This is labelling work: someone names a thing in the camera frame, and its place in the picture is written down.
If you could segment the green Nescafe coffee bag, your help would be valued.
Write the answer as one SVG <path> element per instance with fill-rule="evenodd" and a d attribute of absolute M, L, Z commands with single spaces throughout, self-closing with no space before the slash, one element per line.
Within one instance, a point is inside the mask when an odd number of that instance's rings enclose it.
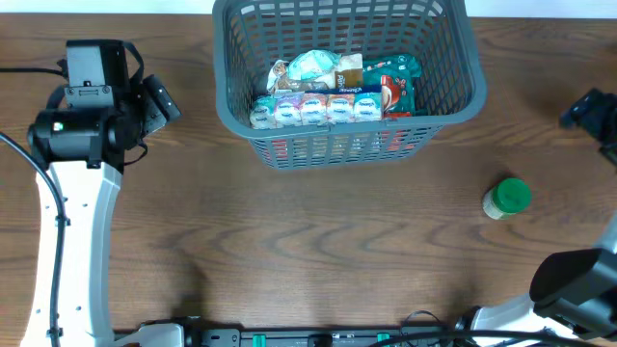
<path fill-rule="evenodd" d="M 382 87 L 384 114 L 389 118 L 411 117 L 416 113 L 414 82 L 422 73 L 416 58 L 397 54 L 362 63 L 366 86 Z"/>

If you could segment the Kleenex tissue multipack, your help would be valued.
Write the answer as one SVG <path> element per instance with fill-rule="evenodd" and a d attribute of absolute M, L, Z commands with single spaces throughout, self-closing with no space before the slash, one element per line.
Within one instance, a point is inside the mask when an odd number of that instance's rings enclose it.
<path fill-rule="evenodd" d="M 385 100 L 381 86 L 309 92 L 282 92 L 259 97 L 249 114 L 253 129 L 329 125 L 381 120 Z"/>

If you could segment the beige cookie snack bag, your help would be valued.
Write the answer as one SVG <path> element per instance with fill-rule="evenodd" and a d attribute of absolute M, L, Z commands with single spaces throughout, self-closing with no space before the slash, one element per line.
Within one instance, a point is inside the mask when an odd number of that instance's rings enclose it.
<path fill-rule="evenodd" d="M 269 93 L 324 91 L 346 87 L 361 87 L 362 54 L 340 55 L 338 65 L 329 73 L 312 80 L 292 80 L 287 76 L 290 62 L 277 60 L 271 67 L 266 90 Z"/>

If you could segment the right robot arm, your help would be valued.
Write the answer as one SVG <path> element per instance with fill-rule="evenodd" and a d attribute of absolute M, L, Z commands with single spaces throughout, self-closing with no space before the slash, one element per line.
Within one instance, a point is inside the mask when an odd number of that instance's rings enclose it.
<path fill-rule="evenodd" d="M 616 168 L 616 94 L 591 89 L 561 117 L 564 128 L 580 127 Z M 556 253 L 536 271 L 528 294 L 493 307 L 475 307 L 456 330 L 548 333 L 616 342 L 616 212 L 590 249 Z M 531 346 L 540 341 L 471 337 L 473 346 Z"/>

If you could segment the teal small packet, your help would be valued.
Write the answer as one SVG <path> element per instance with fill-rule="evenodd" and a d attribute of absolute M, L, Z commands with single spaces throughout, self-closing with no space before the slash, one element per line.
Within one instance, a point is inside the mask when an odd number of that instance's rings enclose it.
<path fill-rule="evenodd" d="M 340 55 L 327 50 L 310 50 L 298 55 L 287 66 L 292 80 L 312 80 L 329 73 L 340 60 Z"/>

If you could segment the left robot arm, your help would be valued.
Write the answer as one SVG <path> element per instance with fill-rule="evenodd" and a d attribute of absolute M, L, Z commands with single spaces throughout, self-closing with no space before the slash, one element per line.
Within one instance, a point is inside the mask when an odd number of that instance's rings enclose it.
<path fill-rule="evenodd" d="M 24 346 L 183 346 L 178 323 L 114 332 L 108 305 L 113 213 L 128 160 L 144 138 L 181 113 L 143 59 L 122 40 L 70 40 L 62 60 L 67 84 L 28 129 L 40 194 L 35 294 Z"/>

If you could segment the green lid spice jar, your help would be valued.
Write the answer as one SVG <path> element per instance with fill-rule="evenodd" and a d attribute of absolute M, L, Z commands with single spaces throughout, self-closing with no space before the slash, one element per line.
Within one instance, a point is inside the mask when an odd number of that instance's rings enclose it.
<path fill-rule="evenodd" d="M 531 204 L 532 193 L 526 183 L 515 177 L 505 178 L 483 197 L 485 214 L 494 220 L 504 220 L 525 211 Z"/>

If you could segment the orange spaghetti pasta packet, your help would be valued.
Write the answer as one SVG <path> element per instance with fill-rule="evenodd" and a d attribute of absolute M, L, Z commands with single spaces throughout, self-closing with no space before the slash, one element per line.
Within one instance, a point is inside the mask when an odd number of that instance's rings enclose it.
<path fill-rule="evenodd" d="M 411 156 L 427 135 L 418 128 L 273 140 L 272 151 L 281 168 L 394 160 Z M 266 161 L 275 161 L 265 145 L 260 151 Z"/>

